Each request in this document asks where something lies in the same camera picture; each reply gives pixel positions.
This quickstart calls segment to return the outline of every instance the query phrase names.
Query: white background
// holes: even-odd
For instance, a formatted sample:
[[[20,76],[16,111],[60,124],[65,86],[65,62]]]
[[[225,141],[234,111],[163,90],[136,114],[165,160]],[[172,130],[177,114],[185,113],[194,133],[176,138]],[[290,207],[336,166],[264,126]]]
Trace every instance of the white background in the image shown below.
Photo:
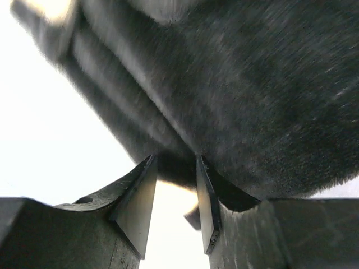
[[[134,164],[0,1],[0,196],[72,203]],[[358,180],[316,197],[357,197]],[[158,183],[146,268],[207,269],[201,234],[183,213],[196,195]]]

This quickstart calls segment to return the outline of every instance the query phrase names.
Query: fuzzy black material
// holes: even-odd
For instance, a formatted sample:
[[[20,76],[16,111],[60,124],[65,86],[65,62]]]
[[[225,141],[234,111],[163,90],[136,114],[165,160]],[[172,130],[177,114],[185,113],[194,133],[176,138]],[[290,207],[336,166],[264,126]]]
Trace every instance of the fuzzy black material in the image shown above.
[[[204,155],[258,199],[306,196],[358,174],[356,1],[169,3],[82,1],[68,51],[96,86],[93,108],[136,161]]]

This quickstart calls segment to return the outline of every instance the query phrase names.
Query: felt fabric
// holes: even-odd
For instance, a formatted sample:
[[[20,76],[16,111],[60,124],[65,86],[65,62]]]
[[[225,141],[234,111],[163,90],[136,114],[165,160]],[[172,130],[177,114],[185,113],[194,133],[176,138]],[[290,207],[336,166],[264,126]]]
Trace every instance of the felt fabric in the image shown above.
[[[258,199],[358,174],[355,1],[85,0],[62,24],[12,10],[137,163],[160,153],[166,180],[194,187],[195,155]]]

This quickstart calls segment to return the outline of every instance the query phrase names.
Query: black bracket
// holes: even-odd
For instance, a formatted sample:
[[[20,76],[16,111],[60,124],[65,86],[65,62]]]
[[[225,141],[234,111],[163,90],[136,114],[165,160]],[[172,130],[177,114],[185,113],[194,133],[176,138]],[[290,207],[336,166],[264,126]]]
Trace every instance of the black bracket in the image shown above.
[[[359,200],[259,200],[197,159],[197,192],[211,269],[354,269]]]
[[[157,158],[56,207],[0,198],[0,268],[136,269],[145,258]],[[198,214],[211,269],[359,264],[359,200],[259,201],[197,158]]]
[[[0,198],[0,268],[138,268],[145,258],[156,178],[157,159],[150,156],[74,204]]]

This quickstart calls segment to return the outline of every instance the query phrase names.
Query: small hole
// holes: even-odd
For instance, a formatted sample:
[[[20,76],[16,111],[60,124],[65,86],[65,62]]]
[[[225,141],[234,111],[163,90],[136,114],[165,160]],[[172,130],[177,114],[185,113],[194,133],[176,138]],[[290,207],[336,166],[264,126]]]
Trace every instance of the small hole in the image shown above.
[[[75,204],[90,203],[92,201],[93,201],[93,199],[91,197],[83,197],[83,198],[78,199],[75,202]]]

